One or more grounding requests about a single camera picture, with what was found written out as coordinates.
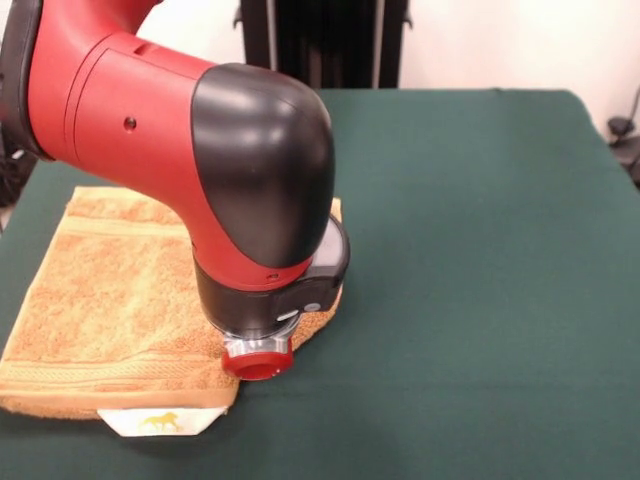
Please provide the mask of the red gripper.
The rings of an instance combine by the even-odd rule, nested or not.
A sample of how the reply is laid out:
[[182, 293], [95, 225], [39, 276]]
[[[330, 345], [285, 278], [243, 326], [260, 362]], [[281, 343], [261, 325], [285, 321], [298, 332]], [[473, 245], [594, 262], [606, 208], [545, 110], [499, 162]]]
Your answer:
[[290, 338], [232, 340], [225, 343], [223, 370], [240, 380], [269, 380], [293, 365]]

